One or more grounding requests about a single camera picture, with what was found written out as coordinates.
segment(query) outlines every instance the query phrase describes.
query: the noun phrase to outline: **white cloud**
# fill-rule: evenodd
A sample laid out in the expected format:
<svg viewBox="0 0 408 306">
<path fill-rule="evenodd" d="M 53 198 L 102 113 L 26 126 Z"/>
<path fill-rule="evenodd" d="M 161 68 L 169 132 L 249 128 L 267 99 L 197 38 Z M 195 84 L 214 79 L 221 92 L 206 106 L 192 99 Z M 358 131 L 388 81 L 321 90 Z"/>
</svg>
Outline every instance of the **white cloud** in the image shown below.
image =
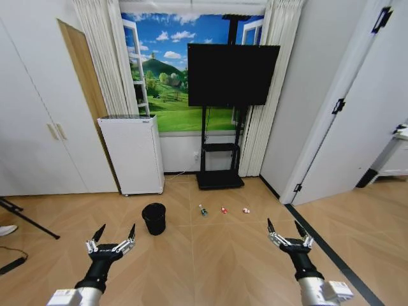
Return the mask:
<svg viewBox="0 0 408 306">
<path fill-rule="evenodd" d="M 168 24 L 170 21 L 170 15 L 169 14 L 163 14 L 161 17 L 159 14 L 152 14 L 152 20 L 157 21 L 157 22 L 163 22 L 165 24 Z"/>
<path fill-rule="evenodd" d="M 133 14 L 133 13 L 125 13 L 125 16 L 126 15 L 132 17 L 132 19 L 136 22 L 145 20 L 151 16 L 151 14 Z"/>
<path fill-rule="evenodd" d="M 168 40 L 168 33 L 161 31 L 161 34 L 156 38 L 156 40 Z"/>
<path fill-rule="evenodd" d="M 194 38 L 194 36 L 196 36 L 196 33 L 182 31 L 182 32 L 177 32 L 176 34 L 173 34 L 171 38 L 173 40 L 181 40 L 182 38 Z"/>
<path fill-rule="evenodd" d="M 141 51 L 148 51 L 149 50 L 149 48 L 147 48 L 147 46 L 143 46 L 143 41 L 139 41 L 139 44 L 140 44 L 140 50 Z"/>
<path fill-rule="evenodd" d="M 148 61 L 150 59 L 149 55 L 140 54 L 140 60 L 142 62 Z"/>
<path fill-rule="evenodd" d="M 173 51 L 166 51 L 164 57 L 167 59 L 181 59 L 181 55 Z"/>
<path fill-rule="evenodd" d="M 199 14 L 174 15 L 173 20 L 179 21 L 181 25 L 187 24 L 189 22 L 193 24 L 197 19 L 199 19 L 199 17 Z"/>
</svg>

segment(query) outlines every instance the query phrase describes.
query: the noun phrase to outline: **herringbone wood floor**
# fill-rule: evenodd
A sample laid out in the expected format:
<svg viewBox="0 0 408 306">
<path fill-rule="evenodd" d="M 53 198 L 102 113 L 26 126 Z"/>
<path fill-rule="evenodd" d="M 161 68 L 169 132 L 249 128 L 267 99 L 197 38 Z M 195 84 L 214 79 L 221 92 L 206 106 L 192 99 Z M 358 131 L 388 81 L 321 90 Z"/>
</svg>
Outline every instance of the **herringbone wood floor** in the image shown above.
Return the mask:
<svg viewBox="0 0 408 306">
<path fill-rule="evenodd" d="M 298 207 L 386 305 L 407 300 L 407 186 L 374 184 Z M 44 305 L 56 289 L 72 288 L 89 266 L 84 241 L 106 223 L 101 241 L 120 242 L 134 222 L 136 246 L 113 264 L 101 305 L 300 305 L 290 259 L 269 241 L 266 230 L 270 217 L 280 233 L 296 235 L 293 218 L 258 178 L 246 178 L 245 187 L 235 190 L 200 191 L 194 176 L 182 175 L 168 181 L 162 195 L 10 200 L 61 239 L 0 211 L 0 224 L 19 225 L 0 238 L 0 245 L 29 253 L 26 263 L 0 277 L 1 305 Z M 143 207 L 155 201 L 167 208 L 167 228 L 158 237 L 149 235 L 141 217 Z M 200 203 L 208 216 L 201 216 Z M 221 205 L 228 214 L 221 214 Z M 251 213 L 243 214 L 243 207 Z M 378 227 L 381 223 L 387 230 Z M 0 249 L 0 265 L 18 256 Z M 317 245 L 310 256 L 326 279 L 346 281 Z M 356 297 L 347 305 L 367 305 L 351 288 Z"/>
</svg>

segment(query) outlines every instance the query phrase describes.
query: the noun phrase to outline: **green hill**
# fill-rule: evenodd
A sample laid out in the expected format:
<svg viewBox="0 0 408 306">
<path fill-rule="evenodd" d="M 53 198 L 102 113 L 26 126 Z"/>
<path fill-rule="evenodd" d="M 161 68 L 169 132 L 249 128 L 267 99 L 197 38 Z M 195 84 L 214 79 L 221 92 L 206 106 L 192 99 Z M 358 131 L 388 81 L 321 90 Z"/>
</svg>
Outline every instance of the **green hill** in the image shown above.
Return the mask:
<svg viewBox="0 0 408 306">
<path fill-rule="evenodd" d="M 171 75 L 172 73 L 176 73 L 177 75 L 182 76 L 183 73 L 178 70 L 177 68 L 173 67 L 172 65 L 167 65 L 157 59 L 149 59 L 148 61 L 143 62 L 143 72 L 146 73 L 148 70 L 153 72 L 156 78 L 159 77 L 160 73 L 164 72 L 167 75 Z"/>
</svg>

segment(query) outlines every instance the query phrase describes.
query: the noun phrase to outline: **landscape wallpaper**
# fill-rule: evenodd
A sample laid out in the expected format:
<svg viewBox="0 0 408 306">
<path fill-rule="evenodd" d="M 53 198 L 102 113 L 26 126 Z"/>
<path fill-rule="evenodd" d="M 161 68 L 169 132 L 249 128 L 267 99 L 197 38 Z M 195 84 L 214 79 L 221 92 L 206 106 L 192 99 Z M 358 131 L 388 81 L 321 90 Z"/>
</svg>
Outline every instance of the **landscape wallpaper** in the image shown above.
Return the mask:
<svg viewBox="0 0 408 306">
<path fill-rule="evenodd" d="M 157 115 L 159 131 L 201 131 L 201 108 L 188 107 L 187 44 L 227 43 L 229 21 L 222 15 L 195 14 L 122 13 L 122 18 L 136 22 L 150 114 Z M 237 44 L 241 44 L 244 24 L 261 18 L 253 16 L 239 23 Z M 128 52 L 134 53 L 133 33 L 125 28 L 125 35 Z M 252 45 L 253 39 L 246 43 Z M 129 63 L 133 80 L 139 80 L 137 61 Z M 211 109 L 209 131 L 234 128 L 231 108 Z"/>
</svg>

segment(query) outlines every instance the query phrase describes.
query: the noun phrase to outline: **white wardrobe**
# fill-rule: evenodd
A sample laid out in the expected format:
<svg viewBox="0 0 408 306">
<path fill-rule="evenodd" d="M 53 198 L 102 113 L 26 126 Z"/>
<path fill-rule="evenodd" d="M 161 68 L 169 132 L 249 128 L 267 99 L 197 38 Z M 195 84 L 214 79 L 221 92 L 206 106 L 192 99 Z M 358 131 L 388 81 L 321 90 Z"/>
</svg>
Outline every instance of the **white wardrobe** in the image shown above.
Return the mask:
<svg viewBox="0 0 408 306">
<path fill-rule="evenodd" d="M 0 2 L 0 196 L 115 192 L 57 19 L 72 3 Z"/>
</svg>

